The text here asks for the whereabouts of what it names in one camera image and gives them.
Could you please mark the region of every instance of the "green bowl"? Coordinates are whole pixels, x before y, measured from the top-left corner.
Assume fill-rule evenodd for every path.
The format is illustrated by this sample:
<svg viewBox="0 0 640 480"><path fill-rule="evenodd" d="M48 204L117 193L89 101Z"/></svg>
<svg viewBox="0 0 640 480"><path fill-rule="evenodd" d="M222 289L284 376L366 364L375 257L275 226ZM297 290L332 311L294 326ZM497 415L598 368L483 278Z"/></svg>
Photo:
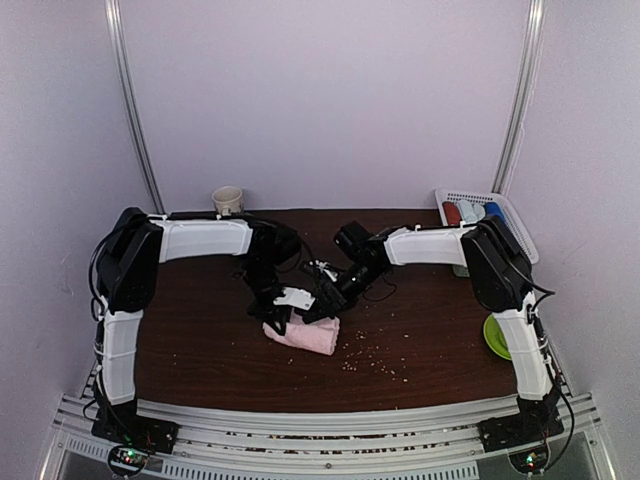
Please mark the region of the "green bowl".
<svg viewBox="0 0 640 480"><path fill-rule="evenodd" d="M496 319L493 318L493 315L489 315L484 321L482 332L484 333L484 339L487 342L487 345L489 345L491 351L500 358L511 361L511 354L507 348L507 342L504 339L500 325L498 325Z"/></svg>

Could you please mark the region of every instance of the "folded towel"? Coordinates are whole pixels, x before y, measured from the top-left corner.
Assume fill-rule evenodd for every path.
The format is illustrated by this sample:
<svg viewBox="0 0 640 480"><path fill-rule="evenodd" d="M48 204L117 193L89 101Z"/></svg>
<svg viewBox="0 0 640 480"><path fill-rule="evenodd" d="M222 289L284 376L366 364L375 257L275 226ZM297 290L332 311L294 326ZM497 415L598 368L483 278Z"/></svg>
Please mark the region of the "folded towel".
<svg viewBox="0 0 640 480"><path fill-rule="evenodd" d="M284 336L278 335L266 323L262 324L262 329L267 337L283 345L333 355L340 331L340 319L323 318L307 325L302 317L292 313Z"/></svg>

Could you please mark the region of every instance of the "dark brown tabletop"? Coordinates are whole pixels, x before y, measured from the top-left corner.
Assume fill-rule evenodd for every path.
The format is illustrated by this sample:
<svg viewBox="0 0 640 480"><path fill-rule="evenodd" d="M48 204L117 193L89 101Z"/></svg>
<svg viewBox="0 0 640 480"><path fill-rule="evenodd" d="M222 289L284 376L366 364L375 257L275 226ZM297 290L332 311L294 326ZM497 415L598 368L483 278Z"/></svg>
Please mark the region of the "dark brown tabletop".
<svg viewBox="0 0 640 480"><path fill-rule="evenodd" d="M257 215L298 230L318 259L347 267L333 245L340 226L371 232L437 224L425 210L287 210ZM234 278L237 259L200 257L160 266L157 292L138 338L139 398L177 405L260 412L354 412L426 407L515 393L510 362L482 337L488 312L468 279L450 266L396 267L398 289L381 302L360 300L341 318L327 357L268 340L247 316L252 296ZM299 272L281 275L311 287ZM390 291L382 281L372 299Z"/></svg>

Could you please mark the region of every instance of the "white plastic basket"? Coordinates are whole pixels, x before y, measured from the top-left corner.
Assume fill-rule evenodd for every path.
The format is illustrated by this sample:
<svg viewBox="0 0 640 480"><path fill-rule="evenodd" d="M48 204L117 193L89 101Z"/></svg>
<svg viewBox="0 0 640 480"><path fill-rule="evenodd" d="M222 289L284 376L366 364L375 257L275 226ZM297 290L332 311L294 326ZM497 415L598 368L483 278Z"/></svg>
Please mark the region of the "white plastic basket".
<svg viewBox="0 0 640 480"><path fill-rule="evenodd" d="M440 211L440 219L442 220L443 225L447 224L447 218L442 208L443 202L456 203L459 200L469 200L472 203L497 203L502 210L502 213L504 213L504 218L507 221L507 227L509 227L513 236L516 237L516 240L518 240L518 243L529 257L531 263L538 263L538 260L540 259L538 256L538 250L536 250L536 246L533 244L533 240L531 240L531 236L529 235L529 232L527 232L524 223L522 223L522 220L520 220L520 217L516 213L516 209L513 208L511 202L505 197L497 193L458 192L454 190L446 190L444 188L437 189L435 193L438 210Z"/></svg>

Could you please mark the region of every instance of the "towel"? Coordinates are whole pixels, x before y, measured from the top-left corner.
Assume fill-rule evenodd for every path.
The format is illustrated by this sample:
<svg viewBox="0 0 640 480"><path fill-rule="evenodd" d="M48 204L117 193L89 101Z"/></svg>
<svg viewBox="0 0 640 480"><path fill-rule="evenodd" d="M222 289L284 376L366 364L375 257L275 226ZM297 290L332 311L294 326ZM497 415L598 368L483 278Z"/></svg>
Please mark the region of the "towel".
<svg viewBox="0 0 640 480"><path fill-rule="evenodd" d="M284 336L278 335L266 323L262 324L262 329L267 337L283 345L333 355L340 331L340 319L323 318L307 325L300 315L292 313Z"/></svg>

